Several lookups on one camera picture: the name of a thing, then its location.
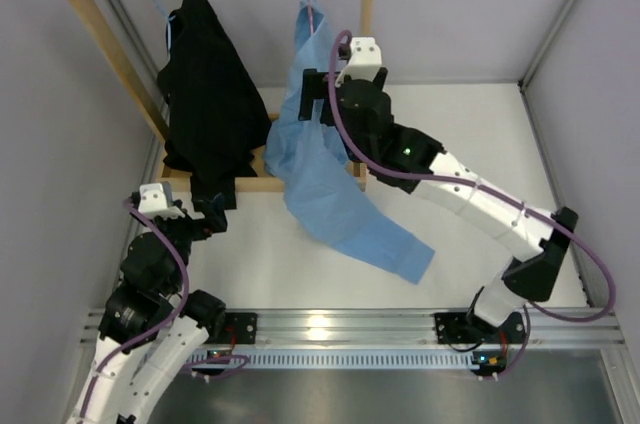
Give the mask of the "light blue shirt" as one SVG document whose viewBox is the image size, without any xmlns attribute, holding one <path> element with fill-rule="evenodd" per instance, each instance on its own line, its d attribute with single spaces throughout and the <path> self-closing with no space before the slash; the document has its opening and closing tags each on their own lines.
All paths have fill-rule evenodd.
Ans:
<svg viewBox="0 0 640 424">
<path fill-rule="evenodd" d="M 315 110 L 298 118 L 306 69 L 325 71 L 335 35 L 316 0 L 302 0 L 295 22 L 295 54 L 278 119 L 269 132 L 266 170 L 285 184 L 288 211 L 315 240 L 343 255 L 418 283 L 434 250 L 387 218 L 348 173 L 338 131 Z"/>
</svg>

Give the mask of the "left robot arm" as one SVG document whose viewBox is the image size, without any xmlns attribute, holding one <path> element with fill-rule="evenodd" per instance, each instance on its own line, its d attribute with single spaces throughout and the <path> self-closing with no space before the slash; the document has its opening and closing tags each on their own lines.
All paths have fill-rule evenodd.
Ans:
<svg viewBox="0 0 640 424">
<path fill-rule="evenodd" d="M 227 229 L 222 195 L 196 200 L 199 217 L 159 184 L 124 202 L 146 232 L 129 244 L 121 280 L 98 326 L 94 356 L 71 423 L 146 423 L 187 358 L 226 330 L 223 301 L 192 290 L 191 247 Z"/>
</svg>

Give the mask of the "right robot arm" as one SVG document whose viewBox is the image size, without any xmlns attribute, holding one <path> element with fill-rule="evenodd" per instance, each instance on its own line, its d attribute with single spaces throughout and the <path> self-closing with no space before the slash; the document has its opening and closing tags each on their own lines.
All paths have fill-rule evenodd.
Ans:
<svg viewBox="0 0 640 424">
<path fill-rule="evenodd" d="M 372 80 L 348 77 L 331 89 L 328 73 L 306 69 L 298 118 L 318 117 L 338 128 L 349 158 L 366 163 L 379 181 L 450 210 L 510 252 L 510 263 L 477 292 L 465 317 L 472 338 L 490 340 L 523 305 L 550 299 L 578 215 L 567 207 L 528 207 L 473 173 L 438 140 L 396 123 L 383 90 L 386 75 L 381 68 Z"/>
</svg>

